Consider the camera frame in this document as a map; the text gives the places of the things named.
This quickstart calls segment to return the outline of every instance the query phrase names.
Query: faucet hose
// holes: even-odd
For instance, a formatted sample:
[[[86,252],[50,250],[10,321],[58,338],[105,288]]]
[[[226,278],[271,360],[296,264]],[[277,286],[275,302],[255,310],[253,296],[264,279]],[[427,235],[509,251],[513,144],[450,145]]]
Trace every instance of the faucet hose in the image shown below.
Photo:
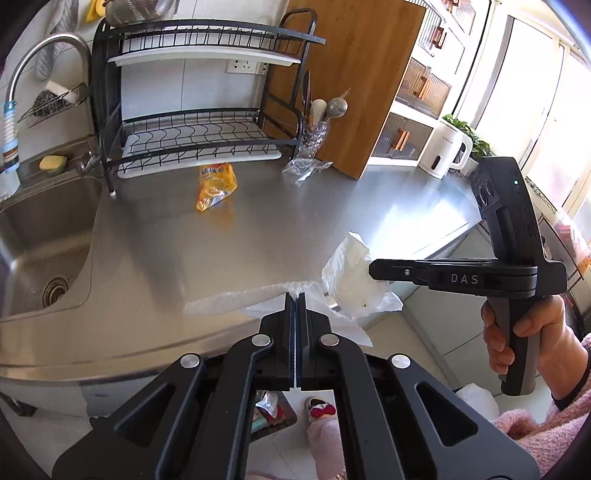
[[[15,132],[14,115],[17,110],[17,102],[12,100],[4,104],[4,158],[5,171],[16,170],[18,163],[18,140]]]

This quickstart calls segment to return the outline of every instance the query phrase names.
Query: wall outlet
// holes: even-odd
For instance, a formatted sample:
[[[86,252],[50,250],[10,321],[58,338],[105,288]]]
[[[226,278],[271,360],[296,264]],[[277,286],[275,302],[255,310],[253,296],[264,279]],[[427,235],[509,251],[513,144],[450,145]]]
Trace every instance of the wall outlet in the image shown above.
[[[228,60],[227,73],[250,73],[252,75],[265,75],[269,69],[268,63],[252,60]]]
[[[269,64],[263,63],[261,61],[257,62],[256,64],[256,74],[257,75],[266,75],[267,71],[269,70]]]

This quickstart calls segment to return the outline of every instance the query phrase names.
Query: stainless steel countertop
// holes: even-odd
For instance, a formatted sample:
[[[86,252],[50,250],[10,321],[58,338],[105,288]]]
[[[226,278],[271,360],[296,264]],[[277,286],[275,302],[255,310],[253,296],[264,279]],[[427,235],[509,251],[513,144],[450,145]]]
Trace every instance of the stainless steel countertop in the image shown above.
[[[283,164],[235,164],[238,189],[205,213],[195,210],[195,168],[121,181],[115,200],[103,189],[80,273],[88,298],[0,322],[0,377],[110,378],[223,351],[259,321],[186,316],[187,302],[316,280],[347,231],[377,258],[425,258],[480,221],[465,179],[371,166],[359,181],[329,169],[298,188]]]

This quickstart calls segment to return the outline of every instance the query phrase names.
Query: stainless steel sink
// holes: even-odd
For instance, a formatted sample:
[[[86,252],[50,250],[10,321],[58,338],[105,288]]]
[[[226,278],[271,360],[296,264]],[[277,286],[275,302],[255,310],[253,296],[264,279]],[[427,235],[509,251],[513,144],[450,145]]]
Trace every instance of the stainless steel sink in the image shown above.
[[[2,317],[66,294],[86,262],[101,191],[95,178],[73,178],[0,204]]]

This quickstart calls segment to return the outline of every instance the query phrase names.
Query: window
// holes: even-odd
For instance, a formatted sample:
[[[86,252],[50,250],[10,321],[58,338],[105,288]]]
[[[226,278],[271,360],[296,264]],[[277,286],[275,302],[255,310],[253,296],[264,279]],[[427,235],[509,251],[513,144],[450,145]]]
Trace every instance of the window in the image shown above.
[[[508,17],[490,95],[472,123],[496,155],[519,162],[537,138],[558,82],[557,57],[563,53],[552,37]]]
[[[495,11],[459,111],[496,155],[514,157],[546,199],[591,242],[591,70],[574,44],[515,9]]]
[[[531,154],[531,169],[527,173],[554,206],[567,206],[567,199],[589,164],[589,86],[591,72],[577,57],[568,55],[552,110]]]

